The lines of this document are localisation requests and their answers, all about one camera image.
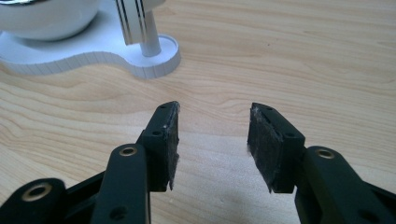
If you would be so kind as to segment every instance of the wooden table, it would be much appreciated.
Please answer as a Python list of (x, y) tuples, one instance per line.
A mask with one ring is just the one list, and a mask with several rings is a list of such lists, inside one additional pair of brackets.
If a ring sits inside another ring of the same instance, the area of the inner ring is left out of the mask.
[(37, 178), (71, 187), (103, 171), (174, 100), (180, 161), (174, 190), (152, 194), (153, 223), (299, 222), (293, 195), (270, 194), (247, 151), (252, 102), (396, 192), (395, 1), (168, 0), (154, 14), (181, 47), (167, 77), (0, 67), (0, 203)]

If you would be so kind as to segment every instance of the wooden surface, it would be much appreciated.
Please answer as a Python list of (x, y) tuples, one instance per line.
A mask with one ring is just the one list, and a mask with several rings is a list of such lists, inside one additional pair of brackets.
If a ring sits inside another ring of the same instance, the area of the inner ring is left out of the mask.
[(395, 1), (168, 0), (154, 14), (181, 47), (167, 77), (0, 67), (0, 203), (37, 178), (70, 187), (103, 171), (173, 100), (180, 161), (174, 190), (152, 194), (153, 223), (299, 223), (293, 195), (269, 194), (247, 152), (252, 102), (396, 192)]

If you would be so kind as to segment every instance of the brass screw hole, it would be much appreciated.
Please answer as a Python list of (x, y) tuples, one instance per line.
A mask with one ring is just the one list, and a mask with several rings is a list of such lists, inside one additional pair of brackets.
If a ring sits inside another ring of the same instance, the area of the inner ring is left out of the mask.
[(324, 158), (324, 159), (331, 160), (331, 159), (334, 159), (334, 157), (335, 157), (334, 154), (327, 149), (320, 148), (320, 149), (317, 149), (316, 152), (317, 152), (318, 156), (320, 156), (321, 158)]
[(51, 190), (52, 185), (49, 183), (40, 183), (26, 190), (22, 195), (22, 199), (26, 202), (34, 202), (44, 198)]
[(121, 156), (133, 156), (137, 153), (137, 149), (135, 147), (126, 147), (120, 151)]

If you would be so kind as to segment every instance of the screw hole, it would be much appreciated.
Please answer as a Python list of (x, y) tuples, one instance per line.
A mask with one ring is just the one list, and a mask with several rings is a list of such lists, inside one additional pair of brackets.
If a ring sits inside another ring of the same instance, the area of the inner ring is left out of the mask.
[(126, 217), (128, 210), (125, 206), (116, 207), (110, 212), (110, 218), (119, 221)]
[(157, 136), (157, 135), (160, 135), (161, 132), (155, 131), (155, 132), (152, 132), (152, 134)]
[(121, 156), (133, 156), (136, 154), (137, 149), (135, 147), (126, 147), (120, 151)]
[(378, 223), (379, 222), (379, 218), (376, 214), (370, 212), (370, 211), (366, 211), (366, 210), (359, 210), (358, 214), (360, 217), (362, 217), (363, 219), (371, 222), (371, 223)]
[(37, 184), (26, 190), (22, 195), (22, 199), (26, 202), (34, 202), (44, 198), (51, 190), (52, 185), (49, 183)]
[(317, 152), (318, 156), (320, 156), (321, 158), (329, 159), (329, 160), (334, 159), (334, 154), (332, 154), (332, 152), (330, 152), (327, 149), (320, 148), (320, 149), (317, 149), (316, 152)]
[(294, 137), (294, 136), (295, 136), (294, 133), (285, 133), (285, 135), (286, 135), (287, 137)]

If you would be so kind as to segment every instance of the white circular base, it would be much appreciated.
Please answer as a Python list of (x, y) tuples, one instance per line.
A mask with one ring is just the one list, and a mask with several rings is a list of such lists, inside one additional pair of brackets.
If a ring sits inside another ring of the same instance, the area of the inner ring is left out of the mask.
[(177, 41), (159, 35), (161, 53), (145, 57), (139, 44), (125, 46), (113, 1), (102, 0), (100, 11), (86, 30), (60, 41), (34, 41), (0, 32), (0, 63), (31, 75), (60, 73), (92, 63), (120, 64), (142, 78), (162, 77), (180, 63)]

